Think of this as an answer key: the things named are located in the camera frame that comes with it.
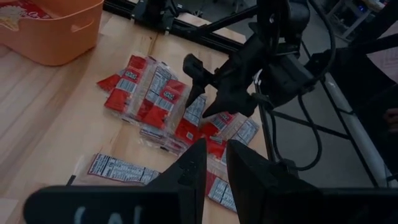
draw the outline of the plastic wrapper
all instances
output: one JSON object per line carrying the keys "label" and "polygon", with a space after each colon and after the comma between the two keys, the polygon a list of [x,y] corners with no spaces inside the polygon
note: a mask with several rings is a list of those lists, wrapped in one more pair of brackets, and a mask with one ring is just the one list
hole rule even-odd
{"label": "plastic wrapper", "polygon": [[[247,119],[235,132],[231,139],[238,140],[240,143],[248,146],[255,137],[260,126],[251,118]],[[219,137],[206,137],[206,146],[208,151],[207,166],[212,173],[219,177],[228,176],[226,168],[226,141]]]}
{"label": "plastic wrapper", "polygon": [[165,135],[174,133],[185,112],[189,92],[185,84],[169,80],[142,122],[163,130]]}
{"label": "plastic wrapper", "polygon": [[153,58],[141,58],[132,56],[128,68],[120,78],[118,84],[112,90],[105,102],[105,107],[122,116],[127,112],[129,102],[133,99],[135,92],[142,85],[153,78],[151,68],[154,66]]}
{"label": "plastic wrapper", "polygon": [[111,75],[110,77],[97,82],[97,85],[103,91],[105,91],[106,94],[110,94],[112,90],[116,87],[116,85],[118,84],[118,82],[120,81],[121,77],[124,75],[125,72],[126,69],[122,69],[117,73]]}
{"label": "plastic wrapper", "polygon": [[206,106],[207,97],[199,96],[184,112],[174,133],[169,133],[164,147],[176,155],[184,153],[201,137],[199,124]]}
{"label": "plastic wrapper", "polygon": [[228,140],[234,136],[247,119],[240,113],[218,113],[200,128],[200,132],[206,136],[217,136]]}
{"label": "plastic wrapper", "polygon": [[144,186],[159,176],[159,172],[137,166],[103,154],[81,157],[73,185]]}
{"label": "plastic wrapper", "polygon": [[148,78],[140,84],[140,88],[128,103],[123,118],[125,120],[142,121],[154,106],[160,92],[169,80],[177,80],[174,72],[163,62],[157,63],[149,70]]}
{"label": "plastic wrapper", "polygon": [[229,183],[207,171],[205,195],[220,205],[236,212],[235,202]]}
{"label": "plastic wrapper", "polygon": [[126,69],[129,67],[140,67],[140,64],[146,62],[146,57],[141,55],[140,53],[134,53],[130,56],[129,63],[127,64],[126,68],[118,71],[117,73],[111,75],[108,78],[105,78],[101,81],[97,82],[97,85],[105,91],[107,95],[109,95],[112,90],[116,87],[118,82],[120,81],[121,77],[126,72]]}
{"label": "plastic wrapper", "polygon": [[183,116],[178,117],[180,121],[173,121],[173,123],[178,123],[175,129],[166,131],[145,124],[140,133],[146,139],[159,144],[162,149],[180,156],[201,137],[198,126],[205,110],[206,99],[206,96],[199,96],[186,110],[183,108]]}

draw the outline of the black cable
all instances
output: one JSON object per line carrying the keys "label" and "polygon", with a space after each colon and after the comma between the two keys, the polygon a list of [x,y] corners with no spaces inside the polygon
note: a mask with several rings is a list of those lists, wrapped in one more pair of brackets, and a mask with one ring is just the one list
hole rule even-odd
{"label": "black cable", "polygon": [[284,164],[287,165],[291,169],[295,169],[295,170],[299,170],[299,171],[305,171],[305,170],[309,170],[309,169],[315,167],[318,164],[318,162],[320,161],[321,156],[322,156],[323,146],[322,146],[322,140],[321,140],[321,137],[319,136],[319,132],[317,130],[317,127],[315,126],[315,123],[312,121],[311,116],[308,113],[307,109],[305,108],[302,95],[298,96],[298,103],[299,103],[299,105],[301,107],[301,110],[303,111],[306,119],[311,124],[311,128],[312,128],[312,131],[313,131],[313,133],[315,135],[315,139],[317,140],[317,145],[318,145],[318,151],[317,151],[317,155],[315,156],[315,159],[309,165],[307,165],[305,167],[295,167],[295,166],[292,166],[292,165],[288,165],[288,163],[284,162],[284,158],[281,156],[281,154],[280,154],[280,152],[278,150],[278,145],[277,145],[275,116],[274,116],[274,114],[271,111],[270,111],[269,115],[271,116],[272,143],[273,143],[273,147],[274,147],[274,150],[275,150],[276,158],[278,158],[280,161],[284,162]]}
{"label": "black cable", "polygon": [[328,65],[322,70],[321,74],[319,74],[319,76],[317,76],[314,79],[314,81],[319,81],[329,72],[331,66],[333,65],[333,62],[335,61],[336,57],[335,31],[333,30],[330,21],[328,20],[322,9],[319,7],[319,5],[314,0],[308,0],[308,1],[311,4],[311,6],[314,8],[314,10],[318,13],[318,15],[321,17],[321,20],[323,21],[323,23],[326,26],[326,29],[328,30],[330,38],[330,59]]}
{"label": "black cable", "polygon": [[[336,57],[336,40],[335,40],[335,33],[333,31],[333,28],[332,28],[329,20],[327,19],[325,13],[323,13],[323,11],[319,7],[319,5],[314,0],[308,0],[308,1],[312,5],[314,10],[318,13],[318,15],[320,16],[321,20],[325,23],[325,26],[326,26],[326,29],[328,30],[329,38],[330,38],[330,59],[329,59],[329,62],[327,64],[327,66],[314,79],[314,81],[317,82],[329,72],[331,66],[333,65],[333,62],[335,61],[335,57]],[[310,52],[308,51],[307,46],[304,44],[303,41],[302,41],[302,45],[303,45],[305,53],[310,58],[310,56],[311,56]],[[291,168],[291,169],[295,169],[295,170],[299,170],[299,171],[305,171],[305,170],[309,170],[309,169],[315,167],[318,164],[318,162],[320,161],[321,156],[322,156],[323,146],[322,146],[322,140],[321,140],[321,138],[319,136],[317,127],[315,126],[315,123],[312,121],[312,118],[311,118],[310,114],[308,113],[308,111],[307,111],[307,109],[306,109],[306,107],[304,105],[303,93],[299,94],[297,99],[298,99],[298,103],[299,103],[299,105],[301,107],[301,110],[303,111],[306,119],[310,123],[312,131],[313,131],[313,133],[315,135],[315,138],[317,140],[318,150],[317,150],[317,155],[315,156],[315,159],[309,165],[307,165],[305,167],[296,167],[296,166],[292,166],[292,165],[289,165],[288,163],[284,162],[284,158],[281,156],[281,154],[280,154],[280,152],[278,150],[278,146],[277,146],[277,134],[276,134],[275,116],[272,114],[271,111],[269,111],[269,114],[271,116],[271,125],[272,125],[272,144],[273,144],[273,148],[275,150],[276,158],[278,158],[280,161],[284,162],[284,164],[287,167]]]}
{"label": "black cable", "polygon": [[305,54],[307,55],[308,59],[310,59],[310,58],[311,58],[310,51],[308,50],[308,48],[307,48],[307,46],[305,45],[305,43],[304,43],[303,40],[301,40],[301,45],[303,46],[304,51],[305,51]]}

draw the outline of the red packaging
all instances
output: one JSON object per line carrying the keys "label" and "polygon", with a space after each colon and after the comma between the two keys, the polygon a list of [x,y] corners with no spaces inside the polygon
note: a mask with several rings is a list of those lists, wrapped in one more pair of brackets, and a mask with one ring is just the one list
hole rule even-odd
{"label": "red packaging", "polygon": [[[146,59],[144,57],[138,56],[138,54],[134,54],[130,56],[129,63],[127,64],[126,68],[131,67],[135,68],[136,70],[143,70],[145,65]],[[105,92],[110,93],[116,87],[121,77],[125,74],[126,68],[108,78],[97,82],[97,85]]]}
{"label": "red packaging", "polygon": [[205,139],[208,154],[211,154],[218,160],[221,160],[226,148],[226,141],[214,136],[206,136]]}
{"label": "red packaging", "polygon": [[220,205],[236,212],[235,202],[229,183],[211,172],[206,173],[206,196]]}
{"label": "red packaging", "polygon": [[169,80],[177,80],[174,72],[163,62],[157,63],[149,72],[152,78],[142,84],[137,97],[134,97],[129,105],[126,117],[136,121],[142,121],[154,106],[160,92]]}
{"label": "red packaging", "polygon": [[185,111],[174,132],[169,132],[164,147],[180,156],[201,137],[198,126],[205,110],[206,96],[199,96]]}
{"label": "red packaging", "polygon": [[184,113],[183,118],[175,130],[174,136],[183,141],[187,147],[191,146],[200,137],[199,122],[205,110],[206,97],[199,96]]}
{"label": "red packaging", "polygon": [[20,18],[51,19],[51,16],[29,0],[0,3],[0,25],[18,30]]}
{"label": "red packaging", "polygon": [[177,105],[178,110],[178,107],[181,107],[186,101],[184,98],[187,90],[188,86],[185,84],[176,80],[169,80],[142,122],[163,130],[168,121],[179,121],[179,119],[171,117],[172,111],[175,105]]}
{"label": "red packaging", "polygon": [[217,136],[227,125],[232,123],[235,116],[236,115],[229,114],[228,112],[219,113],[210,122],[207,122],[201,127],[200,132],[207,136]]}
{"label": "red packaging", "polygon": [[105,92],[110,93],[116,87],[125,72],[126,69],[120,70],[118,73],[97,82],[97,85]]}
{"label": "red packaging", "polygon": [[150,62],[150,59],[147,61],[142,57],[131,56],[126,71],[105,102],[106,108],[121,114],[125,113],[127,105],[145,75],[145,69]]}

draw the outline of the orange plastic bin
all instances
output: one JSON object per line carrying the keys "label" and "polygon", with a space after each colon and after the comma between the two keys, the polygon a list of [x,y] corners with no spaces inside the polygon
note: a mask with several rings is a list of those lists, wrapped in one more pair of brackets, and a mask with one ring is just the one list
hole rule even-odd
{"label": "orange plastic bin", "polygon": [[31,0],[52,19],[0,26],[0,42],[43,65],[63,65],[96,45],[103,0]]}

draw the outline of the wooden table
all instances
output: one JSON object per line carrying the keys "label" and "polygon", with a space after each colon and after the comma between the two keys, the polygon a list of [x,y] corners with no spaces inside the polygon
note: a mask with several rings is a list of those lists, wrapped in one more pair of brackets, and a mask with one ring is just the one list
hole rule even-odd
{"label": "wooden table", "polygon": [[[195,25],[206,21],[183,15]],[[241,34],[219,34],[244,42]],[[152,55],[171,66],[179,79],[183,58],[195,54],[214,71],[227,55],[172,35],[163,35],[104,12],[98,45],[62,67],[45,67],[0,46],[0,223],[22,223],[24,200],[48,185],[65,185],[82,156],[109,154],[164,171],[176,157],[146,146],[139,129],[108,114],[98,80],[123,68],[134,52]],[[208,104],[216,95],[208,87]],[[261,123],[259,112],[253,116]],[[266,157],[262,130],[250,146]],[[204,223],[238,223],[237,214],[206,199]]]}

